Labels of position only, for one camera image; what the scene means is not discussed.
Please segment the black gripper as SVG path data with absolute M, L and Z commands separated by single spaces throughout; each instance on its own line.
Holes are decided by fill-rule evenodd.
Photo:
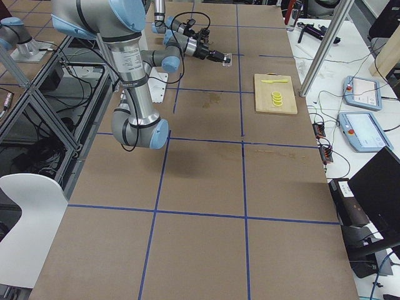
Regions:
M 217 63 L 222 63 L 226 55 L 219 51 L 209 50 L 209 45 L 204 43 L 198 43 L 195 50 L 195 57 L 201 60 L 208 59 Z
M 207 28 L 202 28 L 198 32 L 194 33 L 194 39 L 199 41 L 200 43 L 208 43 L 209 42 L 210 30 Z

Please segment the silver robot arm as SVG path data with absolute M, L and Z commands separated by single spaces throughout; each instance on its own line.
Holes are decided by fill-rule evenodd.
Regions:
M 168 29 L 181 33 L 184 36 L 189 38 L 193 38 L 197 41 L 202 43 L 209 42 L 209 26 L 211 25 L 210 18 L 202 13 L 199 12 L 200 15 L 206 16 L 208 19 L 208 25 L 206 27 L 201 28 L 198 32 L 193 29 L 193 26 L 196 23 L 196 20 L 191 18 L 187 19 L 186 21 L 180 21 L 179 15 L 170 16 L 166 18 L 166 6 L 165 1 L 162 0 L 155 0 L 154 1 L 154 22 L 152 23 L 152 31 L 156 34 L 164 34 Z
M 145 50 L 139 41 L 146 25 L 142 1 L 53 1 L 52 23 L 74 38 L 101 38 L 111 53 L 107 61 L 123 86 L 125 100 L 114 110 L 112 133 L 123 146 L 162 148 L 168 122 L 154 108 L 149 87 L 152 68 L 176 72 L 185 55 L 229 64 L 230 57 L 209 49 L 209 29 L 193 31 L 195 21 L 165 16 L 164 1 L 154 3 L 153 31 L 164 35 L 163 50 Z

